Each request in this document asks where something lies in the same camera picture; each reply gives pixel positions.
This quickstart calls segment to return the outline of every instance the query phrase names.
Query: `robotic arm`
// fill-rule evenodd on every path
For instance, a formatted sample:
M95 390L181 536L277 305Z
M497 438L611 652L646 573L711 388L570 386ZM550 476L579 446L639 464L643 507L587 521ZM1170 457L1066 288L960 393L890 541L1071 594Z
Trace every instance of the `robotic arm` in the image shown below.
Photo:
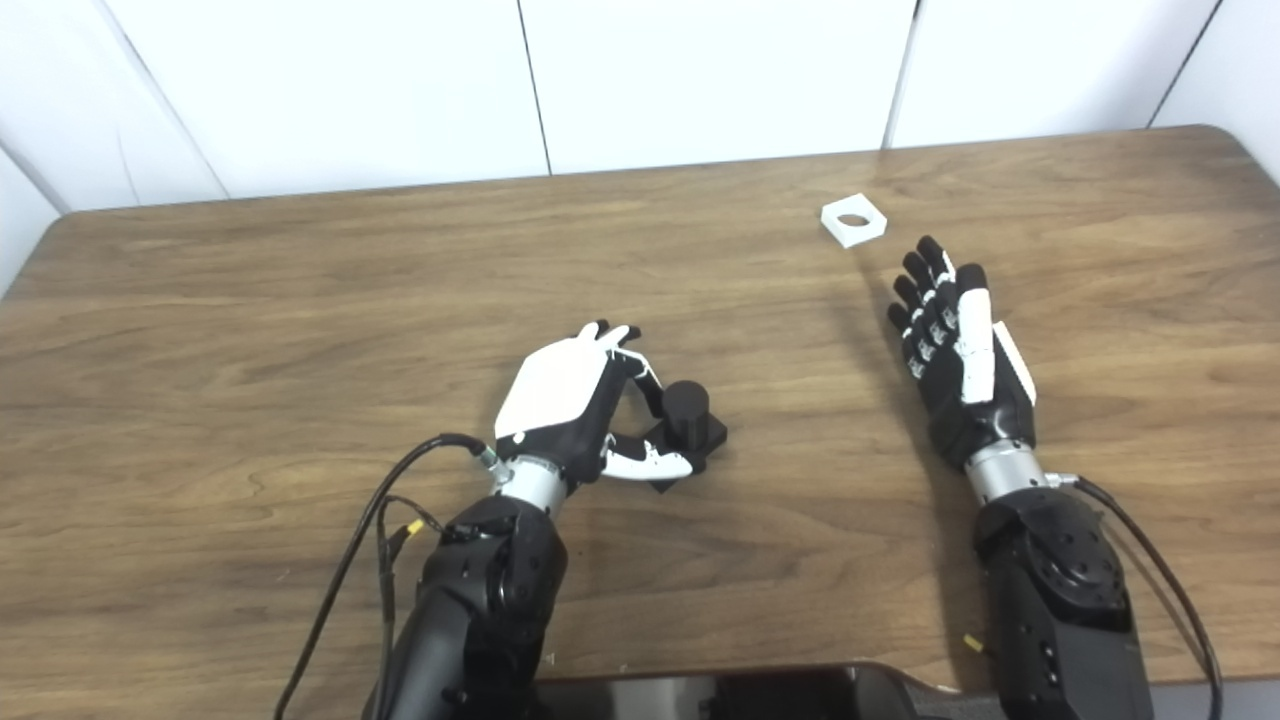
M888 309L929 414L929 441L982 507L996 688L1010 720L1151 720L1124 571L1097 515L1036 460L1036 386L980 265L932 237L902 261Z
M483 456L492 495L448 523L428 557L366 720L527 716L568 564L554 525L564 500L602 474L666 489L724 442L701 386L663 389L623 350L637 337L598 320L525 359L494 423L497 452ZM609 430L628 380L660 420L645 438Z

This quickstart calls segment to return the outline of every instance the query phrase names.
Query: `wire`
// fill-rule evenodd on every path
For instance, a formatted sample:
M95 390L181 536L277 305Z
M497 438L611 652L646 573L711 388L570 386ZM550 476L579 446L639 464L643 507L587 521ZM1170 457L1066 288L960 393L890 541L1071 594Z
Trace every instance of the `wire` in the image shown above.
M383 644L378 660L378 682L374 684L372 720L383 720L387 711L387 675L392 665L392 635L396 633L396 575L387 543L387 506L390 503L389 496L383 498L378 506L378 523L374 525L378 541L378 594L383 606Z
M407 497L401 497L398 495L388 495L387 502L399 502L401 505L407 506L413 512L417 512L417 516L421 518L424 523L426 523L428 528L431 528L433 530L444 534L444 528L440 525L439 520L435 519L435 515L431 515L430 512L426 511L425 507L413 502L412 500Z
M1183 611L1187 614L1187 620L1192 625L1192 630L1196 633L1196 642L1201 646L1201 664L1204 667L1204 674L1208 676L1208 692L1210 692L1210 705L1208 705L1208 717L1210 720L1220 720L1222 716L1222 670L1217 665L1217 653L1213 652L1213 643L1208 639L1208 632L1204 630L1204 623L1201 621L1199 612L1196 611L1196 606L1192 605L1192 598L1187 596L1187 591L1183 589L1183 584L1178 582L1174 571L1165 562L1164 556L1156 550L1156 546L1147 537L1147 533L1142 532L1138 527L1138 521L1134 520L1124 507L1120 507L1120 502L1111 496L1107 491L1089 482L1088 478L1080 477L1074 487L1088 495L1093 500L1097 500L1105 505L1129 532L1138 541L1147 555L1151 557L1151 562L1160 570L1160 574L1169 583L1170 589L1178 597L1178 602L1181 603Z
M284 691L280 692L280 700L275 703L275 720L284 719L284 711L289 706L289 700L293 697L294 691L298 689L298 683L302 682L302 675L307 671L307 665L311 662L311 655L315 653L316 644L320 642L320 634L324 632L325 621L329 619L329 612L333 610L334 601L338 600L338 591L342 589L342 582L347 577L347 570L351 569L351 564L356 559L356 551L360 550L360 543L365 539L365 534L369 532L369 525L374 521L375 515L383 506L387 493L390 492L396 480L398 480L399 477L404 474L404 470L408 470L413 462L436 447L444 446L466 447L474 456L479 456L485 451L485 443L479 438L460 433L443 433L408 451L408 454L406 454L404 457L402 457L399 462L397 462L396 466L387 473L387 477L383 478L383 482L378 486L378 489L374 491L372 497L365 506L364 512L361 512L360 520L356 523L356 530L352 533L351 541L347 542L347 550L343 551L342 559L338 560L338 568L333 573L333 579L329 580L329 589L325 591L324 600L320 601L320 610L316 612L316 619L311 624L311 632L307 633L307 641L302 646L298 661L293 666L293 674L289 676L289 682L284 685Z

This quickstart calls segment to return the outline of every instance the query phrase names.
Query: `white finger segment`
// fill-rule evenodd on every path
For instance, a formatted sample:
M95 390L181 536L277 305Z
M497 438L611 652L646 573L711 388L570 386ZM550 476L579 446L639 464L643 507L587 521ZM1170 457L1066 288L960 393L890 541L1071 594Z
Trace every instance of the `white finger segment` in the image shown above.
M609 332L600 336L600 340L595 341L600 343L602 347L616 348L620 342L627 338L627 333L631 332L631 325L618 325L616 328L609 328Z
M964 363L960 402L991 402L996 395L996 351L991 328L991 292L975 288L957 302L960 338L956 352Z
M620 480L675 480L694 473L694 466L682 455L662 455L649 441L645 441L644 450L644 460L607 450L603 474Z

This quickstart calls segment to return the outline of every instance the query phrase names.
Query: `black object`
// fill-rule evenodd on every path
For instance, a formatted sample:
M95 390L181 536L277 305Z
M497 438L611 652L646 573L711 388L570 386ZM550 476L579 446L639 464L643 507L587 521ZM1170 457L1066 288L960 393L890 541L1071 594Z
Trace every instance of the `black object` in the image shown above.
M489 496L454 518L428 557L381 685L387 711L365 720L522 717L568 553L550 518Z
M974 547L1010 720L1153 717L1124 571L1088 505L1051 488L1001 496Z
M680 380L667 387L662 396L662 420L644 437L659 452L684 455L694 474L707 469L707 456L724 445L728 428L710 413L707 388L694 380ZM650 480L658 492L667 492L678 480Z
M844 670L728 675L703 702L705 720L858 720ZM867 717L865 720L882 720Z
M859 667L854 679L856 720L922 720L902 680L879 667Z

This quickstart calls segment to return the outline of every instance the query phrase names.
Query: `wood grain surface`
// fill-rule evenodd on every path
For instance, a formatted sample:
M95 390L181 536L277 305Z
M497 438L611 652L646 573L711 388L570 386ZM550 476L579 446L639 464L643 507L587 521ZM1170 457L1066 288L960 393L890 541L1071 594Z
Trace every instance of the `wood grain surface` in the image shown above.
M845 251L818 209L854 192L890 232ZM986 264L1044 466L1142 521L1229 678L1280 673L1280 192L1179 128L69 215L0 302L0 714L266 715L387 469L489 437L524 356L600 316L731 434L666 495L570 498L540 676L989 687L977 505L883 322L925 232ZM440 451L401 491L452 516L488 482ZM1197 679L1123 555L1151 676ZM364 552L297 717L356 715L376 626Z

